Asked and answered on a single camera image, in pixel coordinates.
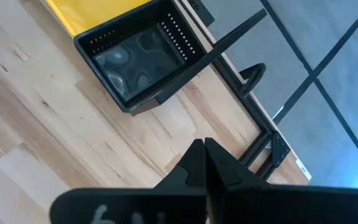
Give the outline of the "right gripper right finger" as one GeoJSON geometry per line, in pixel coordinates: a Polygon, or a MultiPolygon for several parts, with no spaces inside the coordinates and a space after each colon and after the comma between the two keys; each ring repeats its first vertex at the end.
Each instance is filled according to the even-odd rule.
{"type": "Polygon", "coordinates": [[[270,184],[205,139],[211,224],[358,224],[358,189],[270,184]]]}

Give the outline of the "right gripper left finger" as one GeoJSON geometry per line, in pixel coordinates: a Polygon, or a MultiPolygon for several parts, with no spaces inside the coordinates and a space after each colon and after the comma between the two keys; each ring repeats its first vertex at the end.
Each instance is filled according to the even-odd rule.
{"type": "Polygon", "coordinates": [[[155,187],[81,188],[59,195],[52,224],[205,224],[206,149],[194,140],[155,187]]]}

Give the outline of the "black slotted plastic basket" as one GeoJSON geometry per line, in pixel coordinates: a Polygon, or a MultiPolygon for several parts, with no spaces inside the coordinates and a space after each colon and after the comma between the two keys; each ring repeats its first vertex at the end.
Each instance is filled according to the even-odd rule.
{"type": "Polygon", "coordinates": [[[74,38],[77,51],[130,114],[148,110],[158,95],[179,88],[206,51],[174,0],[152,0],[74,38]]]}

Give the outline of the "yellow slotted plastic basket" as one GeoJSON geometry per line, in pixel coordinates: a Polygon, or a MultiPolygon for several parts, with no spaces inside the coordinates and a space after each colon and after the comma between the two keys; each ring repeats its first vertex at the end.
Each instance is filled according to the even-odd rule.
{"type": "Polygon", "coordinates": [[[151,0],[45,0],[65,30],[75,37],[151,0]]]}

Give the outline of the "white table edge label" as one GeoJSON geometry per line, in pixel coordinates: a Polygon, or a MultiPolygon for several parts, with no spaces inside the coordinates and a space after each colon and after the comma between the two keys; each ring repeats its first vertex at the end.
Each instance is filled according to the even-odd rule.
{"type": "Polygon", "coordinates": [[[302,163],[300,159],[297,159],[296,161],[297,166],[300,168],[304,176],[310,181],[312,179],[311,174],[309,173],[308,169],[305,167],[305,165],[302,163]]]}

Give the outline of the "black arched clamp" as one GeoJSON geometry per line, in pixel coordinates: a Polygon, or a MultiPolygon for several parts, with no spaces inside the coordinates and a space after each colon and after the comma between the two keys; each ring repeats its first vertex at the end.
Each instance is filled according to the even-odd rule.
{"type": "Polygon", "coordinates": [[[246,99],[249,93],[255,88],[258,82],[262,79],[266,71],[266,65],[264,63],[255,64],[249,68],[239,72],[244,80],[239,93],[243,99],[246,99]]]}

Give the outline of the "black perforated panel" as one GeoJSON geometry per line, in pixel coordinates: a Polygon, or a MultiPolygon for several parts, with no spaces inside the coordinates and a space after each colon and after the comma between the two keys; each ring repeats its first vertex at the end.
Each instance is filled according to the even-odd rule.
{"type": "Polygon", "coordinates": [[[181,4],[187,13],[194,18],[189,10],[191,7],[206,27],[209,27],[214,22],[214,17],[207,10],[201,0],[181,0],[181,4]]]}

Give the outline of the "black aluminium rig frame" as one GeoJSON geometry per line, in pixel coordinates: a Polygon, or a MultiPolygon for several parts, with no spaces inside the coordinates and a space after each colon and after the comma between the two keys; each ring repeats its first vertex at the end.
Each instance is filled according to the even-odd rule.
{"type": "Polygon", "coordinates": [[[222,56],[218,57],[213,62],[213,65],[217,68],[225,83],[228,84],[229,89],[233,92],[234,96],[239,100],[239,103],[245,108],[257,127],[261,130],[261,133],[257,136],[256,140],[254,140],[248,149],[242,153],[239,161],[246,167],[250,167],[259,154],[264,150],[265,146],[270,145],[271,153],[263,161],[256,172],[257,176],[267,180],[274,170],[278,169],[283,163],[290,152],[290,147],[285,142],[278,129],[273,126],[273,121],[270,117],[264,113],[262,106],[257,103],[256,97],[252,96],[251,92],[246,99],[241,97],[239,90],[244,83],[241,75],[236,75],[234,69],[229,66],[228,62],[222,56]]]}

